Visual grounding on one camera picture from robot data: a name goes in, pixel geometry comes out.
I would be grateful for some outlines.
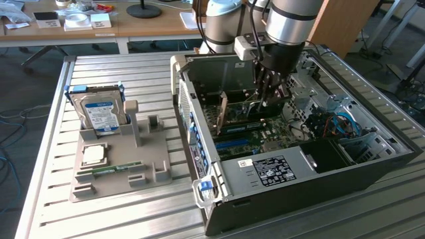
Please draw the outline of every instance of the hard drive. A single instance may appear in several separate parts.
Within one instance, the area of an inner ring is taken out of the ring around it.
[[[65,96],[75,107],[84,129],[95,129],[97,135],[119,132],[128,124],[124,113],[124,86],[65,86]]]

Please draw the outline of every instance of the table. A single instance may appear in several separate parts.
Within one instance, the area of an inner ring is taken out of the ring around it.
[[[205,238],[172,105],[169,58],[175,54],[184,52],[65,59],[17,239]],[[324,59],[376,109],[425,148],[424,128],[334,54],[325,54]],[[173,182],[139,192],[72,203],[68,201],[69,182],[80,121],[63,95],[63,86],[101,86],[119,80],[127,88],[125,98],[140,103],[137,118],[159,114],[164,120]],[[338,88],[326,76],[321,82],[328,89]],[[424,201],[425,153],[365,191],[213,238],[416,238],[425,234]]]
[[[111,16],[112,28],[65,32],[63,27],[39,28],[36,22],[31,22],[28,27],[7,29],[3,24],[9,24],[9,21],[4,17],[0,20],[0,46],[17,47],[115,42],[119,45],[120,54],[128,54],[127,43],[131,41],[201,38],[197,30],[185,29],[180,19],[183,10],[156,5],[163,10],[161,16],[152,19],[139,19],[125,12],[127,7],[137,4],[136,2],[111,1],[107,4],[115,5],[115,11],[117,12],[117,15]],[[180,8],[191,8],[188,3],[168,2],[165,4]],[[53,11],[59,8],[55,0],[40,0],[39,2],[25,2],[24,12],[33,17],[33,12]]]

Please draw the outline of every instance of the barcode sticker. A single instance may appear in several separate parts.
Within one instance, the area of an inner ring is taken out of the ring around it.
[[[252,166],[252,159],[240,160],[237,163],[240,168]]]

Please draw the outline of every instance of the wooden desk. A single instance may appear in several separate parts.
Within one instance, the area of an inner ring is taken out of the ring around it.
[[[127,43],[129,41],[144,40],[172,40],[200,38],[199,31],[187,30],[180,20],[180,12],[184,10],[156,5],[163,14],[152,19],[139,19],[125,12],[127,7],[136,2],[109,2],[116,7],[117,15],[111,16],[112,28],[100,28],[84,31],[65,32],[63,27],[39,28],[36,22],[31,26],[19,29],[7,29],[4,24],[9,20],[4,17],[0,20],[0,46],[39,46],[39,45],[68,45],[116,42],[120,54],[128,54]],[[180,2],[168,2],[168,5],[191,8],[191,5]],[[25,2],[24,12],[33,17],[33,12],[53,11],[60,9],[53,0],[40,0],[40,2]]]

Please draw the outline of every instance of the floor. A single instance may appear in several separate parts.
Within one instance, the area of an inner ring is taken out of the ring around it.
[[[368,25],[365,26],[365,32],[372,32],[374,27],[378,25],[382,19],[382,14],[377,17],[370,18]],[[381,36],[376,41],[376,45],[369,49],[370,51],[377,50],[381,45],[381,40],[385,38],[389,29],[396,24],[396,21],[388,24],[384,29]],[[406,28],[402,35],[392,46],[393,55],[384,55],[380,61],[382,63],[396,64],[400,69],[409,73],[412,69],[405,68],[405,64],[414,55],[425,42],[425,35],[417,32],[414,29]],[[152,49],[149,46],[151,42],[136,42],[132,43],[133,52],[148,52],[148,51],[176,51],[179,48],[184,49],[181,41],[159,41],[157,49]],[[199,47],[199,40],[188,41],[189,47]],[[100,50],[92,49],[91,45],[64,46],[64,50],[69,55],[104,55],[117,54],[119,49],[116,44],[104,43],[99,44]],[[31,52],[37,51],[40,47],[29,47]],[[57,77],[61,68],[63,56],[56,51],[51,51],[37,61],[35,61],[31,67],[35,70],[32,75],[27,75],[20,68],[20,63],[25,60],[29,54],[21,53],[17,48],[0,48],[0,112],[7,110],[23,110],[37,105],[49,104],[53,98],[53,91],[56,87]],[[370,60],[365,60],[357,54],[349,54],[345,58],[346,62],[353,68],[361,73],[370,72],[370,70],[378,67],[378,64]],[[421,71],[418,79],[422,79],[425,72]],[[368,73],[366,78],[373,81],[389,82],[396,77],[388,73],[385,69]],[[40,109],[33,112],[33,116],[43,115],[48,112],[48,109]],[[424,122],[422,116],[416,115],[418,121]],[[8,120],[12,123],[21,123],[23,119],[16,118]],[[4,214],[0,214],[0,238],[13,238],[15,230],[21,214],[21,207],[25,199],[28,185],[31,181],[32,168],[37,156],[39,146],[43,138],[43,132],[45,127],[47,118],[28,119],[25,122],[27,133],[24,137],[9,147],[4,149],[5,155],[0,152],[0,156],[5,156],[15,164],[17,176],[21,185],[21,197],[13,205],[12,209]],[[0,124],[0,140],[13,130],[16,126]],[[4,178],[5,170],[0,171],[0,180]],[[16,183],[12,175],[8,176],[5,182],[0,185],[0,211],[7,206],[9,201],[16,196]]]

